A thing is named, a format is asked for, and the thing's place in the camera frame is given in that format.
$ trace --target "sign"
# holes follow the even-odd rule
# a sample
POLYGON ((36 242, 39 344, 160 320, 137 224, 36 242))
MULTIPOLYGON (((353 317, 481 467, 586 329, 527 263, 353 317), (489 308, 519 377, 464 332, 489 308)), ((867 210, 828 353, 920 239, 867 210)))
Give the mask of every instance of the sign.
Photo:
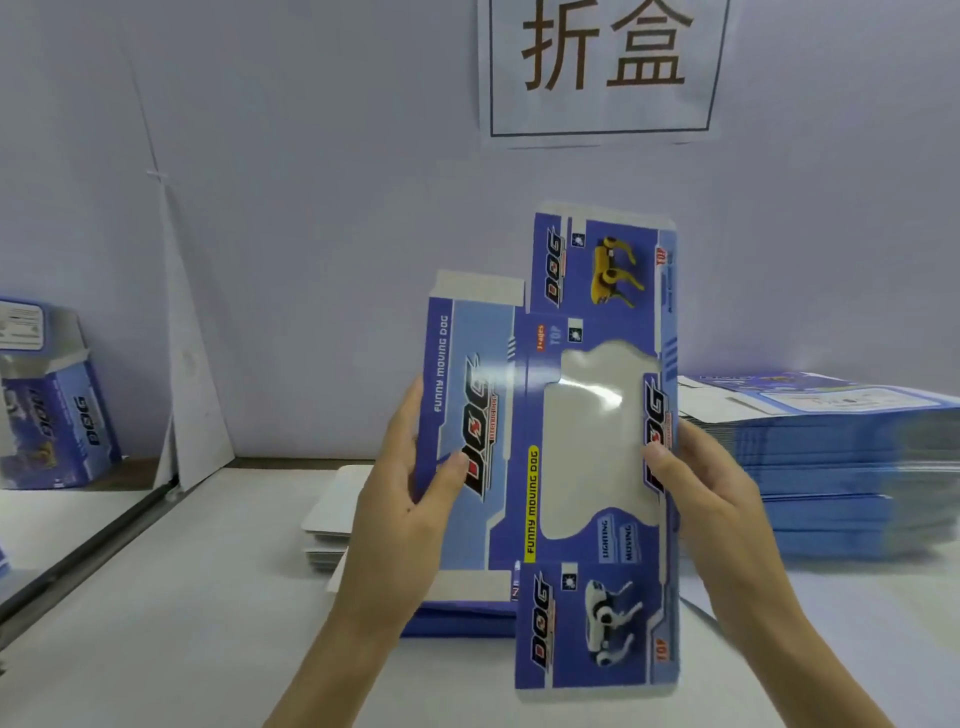
POLYGON ((480 128, 506 147, 711 131, 732 0, 478 0, 480 128))

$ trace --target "finger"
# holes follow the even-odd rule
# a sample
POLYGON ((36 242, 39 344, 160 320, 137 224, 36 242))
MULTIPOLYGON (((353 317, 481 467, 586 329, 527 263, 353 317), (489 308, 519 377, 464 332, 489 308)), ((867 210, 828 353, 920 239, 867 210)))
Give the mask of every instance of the finger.
POLYGON ((681 515, 711 505, 713 499, 717 498, 683 460, 660 443, 646 446, 643 459, 650 472, 677 501, 681 515))
POLYGON ((697 425, 680 420, 680 457, 701 480, 710 483, 738 472, 733 456, 697 425))
POLYGON ((426 489, 423 498, 420 499, 420 505, 417 510, 431 523, 442 528, 446 528, 446 520, 450 518, 450 510, 460 490, 464 487, 464 481, 467 479, 467 456, 460 452, 454 452, 446 462, 438 469, 430 482, 430 487, 426 489))
POLYGON ((414 432, 420 417, 420 400, 423 397, 423 378, 418 376, 407 387, 403 401, 390 418, 387 432, 383 436, 381 455, 400 460, 411 473, 414 469, 416 449, 414 447, 414 432))

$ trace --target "left hand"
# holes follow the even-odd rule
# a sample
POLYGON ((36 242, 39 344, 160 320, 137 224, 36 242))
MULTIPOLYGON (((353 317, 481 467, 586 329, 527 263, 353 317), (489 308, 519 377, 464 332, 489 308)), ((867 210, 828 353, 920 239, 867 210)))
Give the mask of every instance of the left hand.
POLYGON ((467 478, 467 457, 454 452, 420 503, 411 498, 422 395, 417 377, 387 426, 357 500, 344 578, 330 614, 385 640, 399 639, 433 584, 446 522, 467 478))

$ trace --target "stack of white cards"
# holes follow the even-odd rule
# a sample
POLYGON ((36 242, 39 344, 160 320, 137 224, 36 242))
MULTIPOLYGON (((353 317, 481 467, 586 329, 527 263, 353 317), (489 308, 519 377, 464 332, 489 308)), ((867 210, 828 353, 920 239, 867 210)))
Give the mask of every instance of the stack of white cards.
POLYGON ((347 465, 337 471, 330 489, 303 519, 307 562, 317 571, 333 571, 349 546, 357 498, 372 466, 347 465))

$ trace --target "chinese characters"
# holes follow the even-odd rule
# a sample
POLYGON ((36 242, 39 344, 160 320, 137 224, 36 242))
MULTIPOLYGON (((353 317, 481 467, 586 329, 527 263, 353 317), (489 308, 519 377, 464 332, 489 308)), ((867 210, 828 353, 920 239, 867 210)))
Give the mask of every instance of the chinese characters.
MULTIPOLYGON (((584 87, 584 68, 587 61, 587 39, 598 37, 599 28, 591 30, 570 30, 567 23, 571 12, 581 8, 592 8, 597 5, 597 0, 576 0, 572 3, 561 3, 560 5, 560 31, 557 33, 557 61, 553 66, 553 75, 546 82, 547 90, 552 91, 560 79, 561 71, 564 70, 564 56, 566 54, 566 42, 571 38, 577 40, 577 90, 584 87)), ((529 59, 534 56, 534 80, 527 82, 527 90, 532 91, 540 88, 540 79, 543 72, 543 51, 553 45, 552 39, 543 39, 543 31, 553 28, 553 20, 543 19, 543 0, 537 0, 537 19, 523 24, 523 29, 527 31, 536 31, 536 40, 533 48, 527 48, 523 51, 523 58, 529 59)))
MULTIPOLYGON (((531 58, 534 60, 534 78, 526 82, 527 90, 540 88, 543 80, 543 54, 554 47, 554 38, 548 37, 547 32, 553 31, 555 26, 555 60, 553 72, 545 88, 552 91, 560 79, 564 70, 566 45, 570 40, 577 44, 576 89, 582 90, 587 65, 587 44, 591 38, 600 36, 600 29, 571 28, 570 15, 576 11, 597 7, 599 0, 561 3, 556 23, 544 17, 543 0, 536 2, 537 16, 534 20, 523 23, 524 30, 534 31, 533 46, 522 52, 526 61, 531 58)), ((682 84, 685 78, 679 75, 680 55, 672 52, 676 48, 678 31, 689 28, 692 24, 692 17, 674 10, 666 0, 643 0, 633 12, 611 25, 614 33, 619 33, 630 25, 638 27, 638 30, 627 31, 625 53, 628 55, 618 60, 616 78, 609 79, 607 86, 682 84)))

